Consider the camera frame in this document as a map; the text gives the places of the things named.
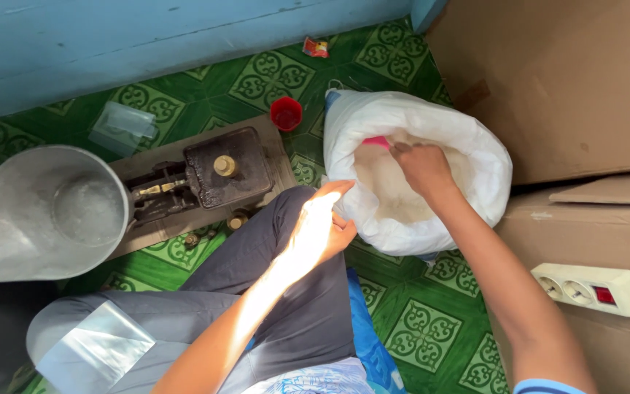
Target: plastic bag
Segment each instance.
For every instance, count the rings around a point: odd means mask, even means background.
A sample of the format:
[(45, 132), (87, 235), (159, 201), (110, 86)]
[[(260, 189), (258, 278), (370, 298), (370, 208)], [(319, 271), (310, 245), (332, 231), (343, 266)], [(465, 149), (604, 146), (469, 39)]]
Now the plastic bag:
[(335, 209), (344, 219), (353, 219), (363, 240), (379, 251), (391, 256), (418, 255), (430, 260), (436, 252), (456, 246), (434, 214), (429, 217), (421, 214), (422, 220), (418, 221), (393, 219), (385, 212), (377, 215), (381, 205), (377, 194), (387, 193), (390, 198), (402, 194), (403, 199), (414, 196), (405, 195), (400, 185), (393, 182), (395, 171), (402, 174), (399, 167), (394, 167), (397, 166), (395, 161), (377, 162), (384, 167), (382, 170), (390, 173), (390, 185), (379, 182), (377, 185), (382, 189), (377, 193), (369, 189), (371, 181), (366, 182), (368, 187), (364, 185), (362, 180), (366, 179), (360, 179), (355, 169), (354, 152), (365, 138), (385, 135), (393, 141), (420, 139), (440, 145), (450, 161), (454, 179), (462, 183), (460, 188), (480, 217), (491, 227), (502, 218), (512, 182), (512, 161), (507, 149), (475, 118), (410, 94), (336, 89), (327, 91), (325, 111), (327, 177), (357, 181)]

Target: red plastic cup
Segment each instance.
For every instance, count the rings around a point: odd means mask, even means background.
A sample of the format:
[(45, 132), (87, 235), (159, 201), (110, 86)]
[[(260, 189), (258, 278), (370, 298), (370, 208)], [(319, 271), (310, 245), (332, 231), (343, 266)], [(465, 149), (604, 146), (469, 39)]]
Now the red plastic cup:
[(288, 96), (281, 97), (272, 103), (269, 116), (279, 130), (290, 132), (303, 120), (303, 107)]

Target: blue cloth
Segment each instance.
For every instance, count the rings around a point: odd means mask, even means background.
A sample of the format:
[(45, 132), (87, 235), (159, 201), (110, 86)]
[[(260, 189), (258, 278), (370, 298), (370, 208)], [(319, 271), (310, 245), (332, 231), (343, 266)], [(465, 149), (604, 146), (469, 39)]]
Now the blue cloth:
[(347, 269), (346, 278), (349, 282), (354, 347), (356, 357), (366, 369), (366, 381), (376, 394), (407, 394), (396, 363), (373, 330), (373, 321), (368, 313), (356, 271), (353, 268)]
[(514, 394), (584, 394), (567, 384), (548, 379), (527, 379), (514, 387)]

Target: hand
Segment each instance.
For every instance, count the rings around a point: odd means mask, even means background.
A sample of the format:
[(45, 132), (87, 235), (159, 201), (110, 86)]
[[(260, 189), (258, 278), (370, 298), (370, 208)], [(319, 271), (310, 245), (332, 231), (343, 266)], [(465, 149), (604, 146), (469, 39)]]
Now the hand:
[(324, 184), (303, 204), (285, 251), (276, 257), (272, 274), (293, 283), (315, 266), (343, 251), (356, 236), (354, 220), (345, 221), (332, 206), (354, 181), (332, 181)]
[(398, 142), (390, 147), (390, 154), (402, 168), (405, 180), (412, 190), (428, 202), (435, 194), (459, 190), (451, 176), (451, 168), (442, 148), (421, 144), (410, 147), (408, 144)]

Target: blue wall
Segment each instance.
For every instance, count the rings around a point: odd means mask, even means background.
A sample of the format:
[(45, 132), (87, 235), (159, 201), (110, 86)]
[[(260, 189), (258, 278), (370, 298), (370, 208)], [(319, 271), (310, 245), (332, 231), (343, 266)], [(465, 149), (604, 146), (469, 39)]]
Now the blue wall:
[(0, 0), (0, 115), (407, 15), (412, 0)]

